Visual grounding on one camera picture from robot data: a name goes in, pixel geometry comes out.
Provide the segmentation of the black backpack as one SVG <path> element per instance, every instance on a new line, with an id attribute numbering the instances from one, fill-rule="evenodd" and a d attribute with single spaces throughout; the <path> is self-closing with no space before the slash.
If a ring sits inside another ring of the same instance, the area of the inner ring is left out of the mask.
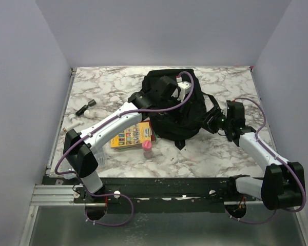
<path id="1" fill-rule="evenodd" d="M 144 92 L 143 87 L 149 78 L 168 76 L 176 81 L 176 77 L 181 72 L 188 72 L 194 80 L 194 90 L 190 99 L 181 107 L 168 111 L 165 113 L 158 113 L 150 116 L 150 121 L 154 131 L 161 137 L 171 140 L 175 143 L 178 149 L 185 147 L 185 141 L 195 136 L 201 127 L 201 117 L 208 112 L 205 105 L 204 96 L 206 93 L 202 92 L 199 80 L 195 76 L 193 69 L 163 69 L 152 70 L 144 77 L 141 91 Z M 208 98 L 214 106 L 219 106 L 218 102 L 212 95 Z M 216 133 L 217 128 L 205 128 L 211 133 Z"/>

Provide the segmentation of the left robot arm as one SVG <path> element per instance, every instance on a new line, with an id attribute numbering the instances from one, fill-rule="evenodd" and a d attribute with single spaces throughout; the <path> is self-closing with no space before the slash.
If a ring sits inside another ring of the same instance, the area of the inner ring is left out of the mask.
<path id="1" fill-rule="evenodd" d="M 73 173 L 86 188 L 86 197 L 99 202 L 104 195 L 103 183 L 97 168 L 103 157 L 103 146 L 127 128 L 140 123 L 150 114 L 166 113 L 184 105 L 192 94 L 194 82 L 163 76 L 146 92 L 133 93 L 127 102 L 101 122 L 65 135 L 63 156 L 73 168 Z"/>

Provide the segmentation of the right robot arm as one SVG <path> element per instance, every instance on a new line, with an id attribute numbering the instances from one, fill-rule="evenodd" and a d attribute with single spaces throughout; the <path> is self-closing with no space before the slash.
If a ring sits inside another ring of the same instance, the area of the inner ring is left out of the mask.
<path id="1" fill-rule="evenodd" d="M 244 194 L 261 200 L 269 210 L 299 212 L 306 204 L 304 168 L 280 156 L 259 137 L 259 130 L 246 125 L 241 99 L 227 101 L 226 112 L 212 99 L 213 107 L 201 119 L 210 133 L 222 130 L 228 141 L 243 149 L 264 171 L 263 178 L 238 175 L 231 178 L 226 196 L 233 201 Z"/>

